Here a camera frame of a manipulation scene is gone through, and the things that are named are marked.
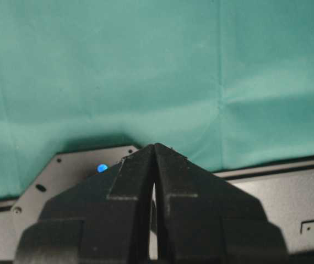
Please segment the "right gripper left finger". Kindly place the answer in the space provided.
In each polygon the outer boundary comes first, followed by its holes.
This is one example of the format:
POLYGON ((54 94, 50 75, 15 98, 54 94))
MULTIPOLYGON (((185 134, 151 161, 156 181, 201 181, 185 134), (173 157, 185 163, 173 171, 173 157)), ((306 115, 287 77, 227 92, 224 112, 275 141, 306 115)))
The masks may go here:
POLYGON ((149 257, 154 146, 46 202, 15 263, 141 263, 149 257))

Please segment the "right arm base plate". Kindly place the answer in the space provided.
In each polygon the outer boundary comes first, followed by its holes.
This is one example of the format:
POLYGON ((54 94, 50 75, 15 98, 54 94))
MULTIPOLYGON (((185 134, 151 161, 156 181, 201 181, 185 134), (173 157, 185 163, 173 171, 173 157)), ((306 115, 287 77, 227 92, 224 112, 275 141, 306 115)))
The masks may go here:
MULTIPOLYGON (((121 146, 56 154, 21 196, 0 200, 0 263, 11 263, 23 230, 44 204, 137 151, 121 146)), ((215 173, 258 198, 286 241, 290 263, 314 263, 314 156, 215 173)))

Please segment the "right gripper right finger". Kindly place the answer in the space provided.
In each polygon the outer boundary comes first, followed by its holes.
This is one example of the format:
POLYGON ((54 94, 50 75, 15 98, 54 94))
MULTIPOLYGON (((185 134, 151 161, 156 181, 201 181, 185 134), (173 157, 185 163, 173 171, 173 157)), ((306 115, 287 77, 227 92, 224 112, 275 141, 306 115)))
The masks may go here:
POLYGON ((259 199, 155 145, 158 256, 168 263, 285 263, 259 199))

